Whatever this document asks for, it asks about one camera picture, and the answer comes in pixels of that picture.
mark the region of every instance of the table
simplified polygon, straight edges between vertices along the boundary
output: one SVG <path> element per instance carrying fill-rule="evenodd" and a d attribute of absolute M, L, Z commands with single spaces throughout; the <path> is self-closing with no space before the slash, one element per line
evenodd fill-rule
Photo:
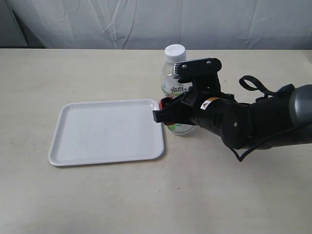
<path fill-rule="evenodd" d="M 312 83 L 312 51 L 188 51 L 216 57 L 240 102 Z M 70 102 L 162 97 L 163 51 L 0 50 L 0 233 L 311 233 L 312 146 L 256 151 L 242 163 L 219 137 L 165 129 L 157 160 L 57 168 L 47 154 Z"/>

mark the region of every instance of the warning label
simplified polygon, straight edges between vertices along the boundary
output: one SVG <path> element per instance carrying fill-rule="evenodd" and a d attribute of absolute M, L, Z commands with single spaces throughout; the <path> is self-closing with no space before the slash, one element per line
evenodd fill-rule
<path fill-rule="evenodd" d="M 203 102 L 203 104 L 201 104 L 200 108 L 202 110 L 205 110 L 210 103 L 212 103 L 214 100 L 217 100 L 217 99 L 220 99 L 220 98 L 219 97 L 211 97 L 211 98 L 205 100 Z"/>

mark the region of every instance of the white tray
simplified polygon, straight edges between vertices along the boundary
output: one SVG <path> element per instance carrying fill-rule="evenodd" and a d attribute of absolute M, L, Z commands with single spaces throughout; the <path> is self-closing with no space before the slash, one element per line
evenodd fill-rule
<path fill-rule="evenodd" d="M 164 150 L 150 99 L 71 103 L 58 118 L 48 159 L 72 166 L 153 159 Z"/>

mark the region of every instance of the plastic bottle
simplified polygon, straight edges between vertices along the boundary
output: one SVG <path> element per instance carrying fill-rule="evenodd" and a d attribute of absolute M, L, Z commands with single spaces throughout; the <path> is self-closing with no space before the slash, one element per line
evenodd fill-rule
<path fill-rule="evenodd" d="M 186 60 L 186 51 L 183 45 L 173 44 L 165 49 L 165 65 L 162 69 L 161 89 L 166 97 L 177 97 L 189 90 L 192 83 L 180 84 L 174 79 L 173 70 L 176 62 Z M 194 128 L 193 125 L 174 124 L 168 126 L 168 129 L 175 135 L 184 135 Z"/>

